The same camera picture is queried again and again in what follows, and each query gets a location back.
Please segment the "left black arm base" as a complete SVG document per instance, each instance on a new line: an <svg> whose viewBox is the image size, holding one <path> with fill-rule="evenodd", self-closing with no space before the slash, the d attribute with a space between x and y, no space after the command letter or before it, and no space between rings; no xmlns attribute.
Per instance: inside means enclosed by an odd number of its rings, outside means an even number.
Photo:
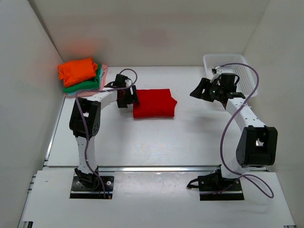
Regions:
<svg viewBox="0 0 304 228"><path fill-rule="evenodd" d="M113 198L113 190L114 176L100 175L98 178L94 174L74 172L70 198L111 200Z"/></svg>

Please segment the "red t shirt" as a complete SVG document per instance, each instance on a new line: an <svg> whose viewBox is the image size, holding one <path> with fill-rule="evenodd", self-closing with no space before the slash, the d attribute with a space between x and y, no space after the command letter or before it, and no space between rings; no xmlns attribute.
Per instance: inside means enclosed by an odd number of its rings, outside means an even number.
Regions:
<svg viewBox="0 0 304 228"><path fill-rule="evenodd" d="M133 104L133 118L173 118L177 101L170 89L137 90L139 104Z"/></svg>

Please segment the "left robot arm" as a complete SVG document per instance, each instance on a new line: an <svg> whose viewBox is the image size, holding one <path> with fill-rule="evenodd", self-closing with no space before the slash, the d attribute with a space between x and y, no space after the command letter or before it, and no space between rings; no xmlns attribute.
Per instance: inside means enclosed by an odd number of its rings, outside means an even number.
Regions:
<svg viewBox="0 0 304 228"><path fill-rule="evenodd" d="M78 145L79 166L75 168L75 173L88 189L99 185L95 136L100 129L101 110L114 102L118 108L139 104L136 86L132 85L124 90L109 89L96 96L75 99L69 121L69 128Z"/></svg>

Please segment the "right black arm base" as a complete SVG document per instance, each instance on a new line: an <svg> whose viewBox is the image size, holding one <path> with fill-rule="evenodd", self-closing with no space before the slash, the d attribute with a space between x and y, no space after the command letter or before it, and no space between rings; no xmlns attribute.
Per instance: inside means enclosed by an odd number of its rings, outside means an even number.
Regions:
<svg viewBox="0 0 304 228"><path fill-rule="evenodd" d="M219 168L211 174L191 180L187 189L198 189L200 201L241 201L244 194L239 179L228 179L221 175Z"/></svg>

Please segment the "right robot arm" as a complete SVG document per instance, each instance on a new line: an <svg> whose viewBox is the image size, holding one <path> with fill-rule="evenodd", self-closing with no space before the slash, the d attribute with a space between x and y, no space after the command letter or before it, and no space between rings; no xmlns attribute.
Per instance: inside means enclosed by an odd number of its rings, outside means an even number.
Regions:
<svg viewBox="0 0 304 228"><path fill-rule="evenodd" d="M231 114L229 123L236 122L241 137L235 156L222 162L220 174L213 178L213 186L224 190L235 179L255 168L273 165L276 158L278 132L260 121L249 106L247 97L237 92L239 77L223 74L215 80L202 78L190 96L208 102L218 101Z"/></svg>

